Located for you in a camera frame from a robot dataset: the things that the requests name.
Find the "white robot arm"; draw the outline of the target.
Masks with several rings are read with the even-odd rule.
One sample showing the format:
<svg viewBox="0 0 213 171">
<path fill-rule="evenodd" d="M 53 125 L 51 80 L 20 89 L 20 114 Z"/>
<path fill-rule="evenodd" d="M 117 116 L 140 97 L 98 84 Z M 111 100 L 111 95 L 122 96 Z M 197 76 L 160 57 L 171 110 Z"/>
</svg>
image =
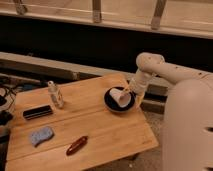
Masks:
<svg viewBox="0 0 213 171">
<path fill-rule="evenodd" d="M 167 63 L 143 52 L 128 89 L 139 96 L 158 75 L 173 84 L 165 104 L 163 171 L 213 171 L 213 72 Z"/>
</svg>

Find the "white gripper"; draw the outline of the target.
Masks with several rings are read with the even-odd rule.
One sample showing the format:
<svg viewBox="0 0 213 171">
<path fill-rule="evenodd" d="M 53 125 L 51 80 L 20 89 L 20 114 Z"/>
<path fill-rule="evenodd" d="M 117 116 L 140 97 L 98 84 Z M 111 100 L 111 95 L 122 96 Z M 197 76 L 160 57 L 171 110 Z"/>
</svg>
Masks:
<svg viewBox="0 0 213 171">
<path fill-rule="evenodd" d="M 122 93 L 124 95 L 131 92 L 140 94 L 136 95 L 135 97 L 136 108 L 140 107 L 144 99 L 145 91 L 147 90 L 148 84 L 150 80 L 154 77 L 155 77 L 154 73 L 148 73 L 138 69 L 135 75 L 130 80 L 129 85 L 122 90 Z"/>
</svg>

